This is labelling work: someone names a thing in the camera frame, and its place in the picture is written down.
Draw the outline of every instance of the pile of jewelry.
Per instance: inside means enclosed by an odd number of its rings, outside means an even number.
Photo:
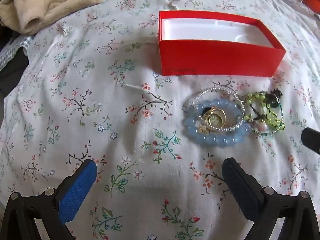
[[[233,97],[230,99],[213,99],[201,101],[208,92],[222,92]],[[197,143],[212,146],[232,146],[242,142],[244,137],[253,131],[258,135],[270,135],[283,130],[283,110],[280,104],[282,93],[276,89],[272,92],[260,91],[240,97],[234,91],[224,88],[209,88],[202,91],[192,102],[193,107],[184,121],[188,135]],[[260,104],[262,113],[253,107]],[[250,106],[255,113],[245,114],[245,108]],[[281,118],[278,118],[272,108],[280,107]]]

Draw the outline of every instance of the floral bedsheet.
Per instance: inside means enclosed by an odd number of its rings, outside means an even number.
[[[272,78],[161,76],[158,12],[168,9],[259,18],[287,54]],[[99,174],[67,223],[75,239],[244,239],[252,223],[221,175],[234,157],[262,186],[308,191],[320,214],[320,158],[300,141],[304,127],[320,130],[318,26],[282,0],[107,0],[63,18],[34,38],[5,99],[0,201],[57,187],[90,158]],[[193,143],[182,122],[192,97],[212,86],[279,88],[285,131],[226,148]]]

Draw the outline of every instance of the open red box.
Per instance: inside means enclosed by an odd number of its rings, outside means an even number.
[[[210,11],[159,12],[162,75],[271,77],[286,51],[257,19]]]

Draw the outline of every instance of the dark blue gripper pad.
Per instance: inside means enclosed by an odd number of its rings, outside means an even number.
[[[244,178],[247,175],[234,158],[222,163],[222,176],[247,220],[256,221],[260,213],[260,202]]]
[[[59,202],[59,218],[63,224],[72,221],[97,178],[97,165],[89,162]]]

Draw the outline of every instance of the blue gripper pad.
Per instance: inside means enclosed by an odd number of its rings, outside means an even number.
[[[63,224],[72,221],[75,218],[96,178],[96,163],[92,160],[85,160],[72,176],[65,179],[67,182],[62,186],[61,190],[63,191],[63,188],[65,187],[68,189],[64,195],[61,196],[60,194],[58,212],[59,218]]]
[[[222,176],[245,218],[255,222],[259,217],[262,201],[259,199],[259,191],[262,189],[260,184],[254,177],[246,174],[234,158],[223,161]]]

